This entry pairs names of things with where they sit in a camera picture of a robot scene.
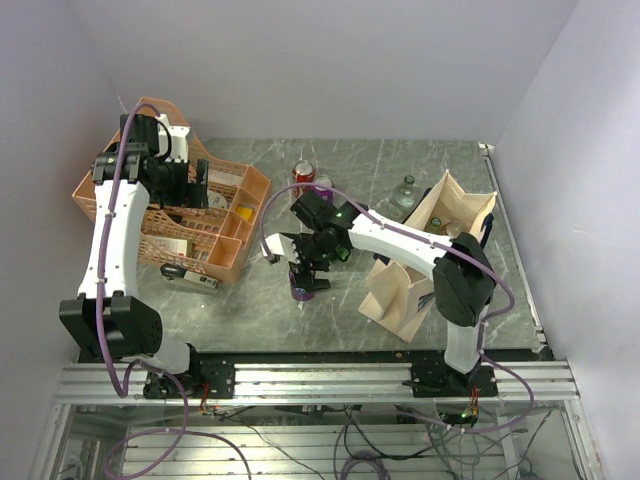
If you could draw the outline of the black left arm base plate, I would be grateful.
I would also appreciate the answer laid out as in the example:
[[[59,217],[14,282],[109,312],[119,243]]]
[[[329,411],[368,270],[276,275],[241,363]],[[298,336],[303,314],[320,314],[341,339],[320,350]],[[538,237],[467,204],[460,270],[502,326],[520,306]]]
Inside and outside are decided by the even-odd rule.
[[[226,360],[205,360],[196,376],[190,372],[175,374],[189,398],[231,399],[235,390],[235,367]],[[149,373],[143,386],[148,400],[180,399],[175,383],[166,376]]]

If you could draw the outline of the clear Chang bottle front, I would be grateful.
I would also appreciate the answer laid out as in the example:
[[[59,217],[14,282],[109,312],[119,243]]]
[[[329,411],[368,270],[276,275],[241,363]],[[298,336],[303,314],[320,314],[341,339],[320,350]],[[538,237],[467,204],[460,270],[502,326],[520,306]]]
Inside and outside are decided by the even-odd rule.
[[[445,235],[445,226],[439,217],[432,217],[425,226],[425,231],[434,235]]]

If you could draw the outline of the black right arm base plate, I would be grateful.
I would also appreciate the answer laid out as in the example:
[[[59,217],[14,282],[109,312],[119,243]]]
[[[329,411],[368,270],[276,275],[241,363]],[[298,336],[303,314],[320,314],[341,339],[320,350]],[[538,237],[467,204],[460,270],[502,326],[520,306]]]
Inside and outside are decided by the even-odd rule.
[[[498,388],[494,369],[477,363],[469,373],[460,373],[444,361],[413,363],[410,378],[402,382],[414,398],[496,397]]]

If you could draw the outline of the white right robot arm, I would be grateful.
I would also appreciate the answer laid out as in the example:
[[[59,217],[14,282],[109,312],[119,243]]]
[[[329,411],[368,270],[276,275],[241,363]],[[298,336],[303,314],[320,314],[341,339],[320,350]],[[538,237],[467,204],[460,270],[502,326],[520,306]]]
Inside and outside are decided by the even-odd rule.
[[[440,373],[450,394],[465,394],[476,383],[480,362],[480,320],[494,293],[493,270],[479,241],[469,233],[454,239],[391,221],[361,204],[336,207],[309,190],[290,207],[310,234],[290,234],[288,256],[292,286],[306,293],[325,290],[330,282],[316,277],[354,249],[409,267],[433,283],[435,306],[447,322],[447,345]]]

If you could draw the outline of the purple Fanta can front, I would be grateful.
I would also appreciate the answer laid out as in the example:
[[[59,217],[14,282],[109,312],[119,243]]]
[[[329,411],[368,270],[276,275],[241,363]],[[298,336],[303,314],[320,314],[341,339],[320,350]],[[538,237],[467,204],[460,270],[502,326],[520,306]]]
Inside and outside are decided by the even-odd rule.
[[[289,273],[290,293],[294,300],[306,302],[314,298],[315,293],[308,289],[299,287],[292,272]]]

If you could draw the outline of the red cola can front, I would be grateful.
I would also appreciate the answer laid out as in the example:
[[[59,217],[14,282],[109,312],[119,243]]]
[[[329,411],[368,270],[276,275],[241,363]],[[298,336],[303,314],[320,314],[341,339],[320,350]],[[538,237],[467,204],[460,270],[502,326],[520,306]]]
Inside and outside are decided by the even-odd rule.
[[[457,238],[461,233],[464,232],[464,229],[458,222],[449,222],[445,225],[444,232],[451,238]]]

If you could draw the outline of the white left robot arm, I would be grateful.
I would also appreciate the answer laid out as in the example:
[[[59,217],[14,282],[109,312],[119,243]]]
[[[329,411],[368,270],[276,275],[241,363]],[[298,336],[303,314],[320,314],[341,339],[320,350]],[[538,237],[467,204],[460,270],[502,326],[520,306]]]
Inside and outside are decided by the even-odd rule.
[[[141,367],[166,385],[165,394],[192,397],[203,387],[204,373],[196,349],[163,330],[159,313],[140,300],[137,257],[148,207],[205,209],[208,164],[197,164],[189,178],[185,127],[144,104],[120,118],[120,138],[96,156],[91,170],[96,214],[88,264],[77,295],[63,300],[59,318],[80,348],[82,358],[102,362],[116,394],[128,394],[127,370]]]

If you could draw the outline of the green Perrier glass bottle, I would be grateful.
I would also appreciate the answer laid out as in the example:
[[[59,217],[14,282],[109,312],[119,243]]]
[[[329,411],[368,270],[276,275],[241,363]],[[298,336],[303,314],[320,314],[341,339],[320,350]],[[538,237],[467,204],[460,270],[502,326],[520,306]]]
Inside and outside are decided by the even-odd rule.
[[[341,262],[346,262],[349,260],[351,252],[345,248],[337,248],[335,251],[336,258]]]

